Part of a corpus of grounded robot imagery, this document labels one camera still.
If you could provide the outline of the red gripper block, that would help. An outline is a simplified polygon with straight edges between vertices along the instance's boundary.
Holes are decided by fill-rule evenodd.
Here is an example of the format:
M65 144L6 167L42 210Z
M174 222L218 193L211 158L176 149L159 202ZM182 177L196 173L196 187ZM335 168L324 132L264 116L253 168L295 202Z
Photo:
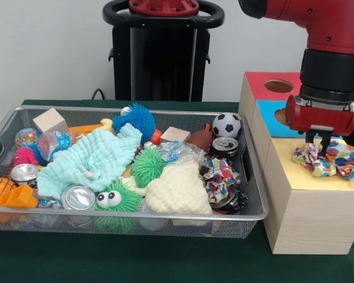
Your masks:
M290 95L285 117L290 129L306 133L306 143L314 143L315 130L329 132L319 133L322 138L319 156L324 158L332 136L349 136L354 131L354 102L326 104Z

